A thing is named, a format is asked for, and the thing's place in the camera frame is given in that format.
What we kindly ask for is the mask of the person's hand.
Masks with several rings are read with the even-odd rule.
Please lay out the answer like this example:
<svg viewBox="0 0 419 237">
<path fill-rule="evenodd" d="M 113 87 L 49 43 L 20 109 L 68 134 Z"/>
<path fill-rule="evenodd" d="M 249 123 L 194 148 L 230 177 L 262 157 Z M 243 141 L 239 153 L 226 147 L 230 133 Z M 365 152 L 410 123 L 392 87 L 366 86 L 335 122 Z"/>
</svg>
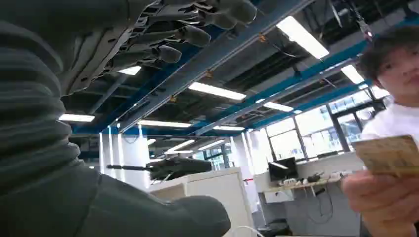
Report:
<svg viewBox="0 0 419 237">
<path fill-rule="evenodd" d="M 345 177 L 343 193 L 372 237 L 419 235 L 419 177 L 374 175 L 364 170 Z"/>
</svg>

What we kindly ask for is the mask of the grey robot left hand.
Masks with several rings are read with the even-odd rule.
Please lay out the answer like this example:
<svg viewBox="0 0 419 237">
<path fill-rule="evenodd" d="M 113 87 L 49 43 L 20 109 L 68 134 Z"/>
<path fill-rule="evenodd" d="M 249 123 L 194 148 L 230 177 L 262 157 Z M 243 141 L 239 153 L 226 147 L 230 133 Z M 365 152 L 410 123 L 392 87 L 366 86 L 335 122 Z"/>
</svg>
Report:
<svg viewBox="0 0 419 237">
<path fill-rule="evenodd" d="M 87 86 L 150 0 L 0 3 L 0 234 L 3 237 L 222 237 L 209 196 L 162 201 L 89 168 L 69 141 L 61 97 Z"/>
</svg>

